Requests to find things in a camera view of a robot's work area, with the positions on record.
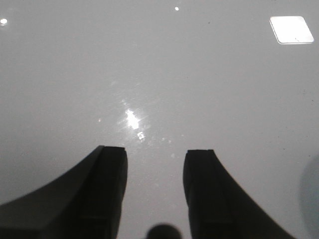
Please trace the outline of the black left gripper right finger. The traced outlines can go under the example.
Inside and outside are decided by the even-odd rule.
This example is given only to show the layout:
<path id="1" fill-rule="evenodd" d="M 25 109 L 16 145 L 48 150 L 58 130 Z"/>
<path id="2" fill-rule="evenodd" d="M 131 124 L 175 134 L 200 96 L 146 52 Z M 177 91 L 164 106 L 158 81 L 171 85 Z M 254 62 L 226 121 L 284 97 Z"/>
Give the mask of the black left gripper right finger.
<path id="1" fill-rule="evenodd" d="M 241 188 L 213 150 L 189 150 L 183 186 L 194 239 L 291 239 Z"/>

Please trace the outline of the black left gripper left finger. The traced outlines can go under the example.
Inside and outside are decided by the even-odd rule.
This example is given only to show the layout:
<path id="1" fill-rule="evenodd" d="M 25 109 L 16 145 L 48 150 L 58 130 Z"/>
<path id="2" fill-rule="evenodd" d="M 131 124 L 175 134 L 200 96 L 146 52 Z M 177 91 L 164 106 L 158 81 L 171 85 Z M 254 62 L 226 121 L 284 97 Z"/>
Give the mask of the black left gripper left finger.
<path id="1" fill-rule="evenodd" d="M 122 147 L 98 146 L 52 182 L 0 207 L 3 239 L 115 239 L 128 176 Z"/>

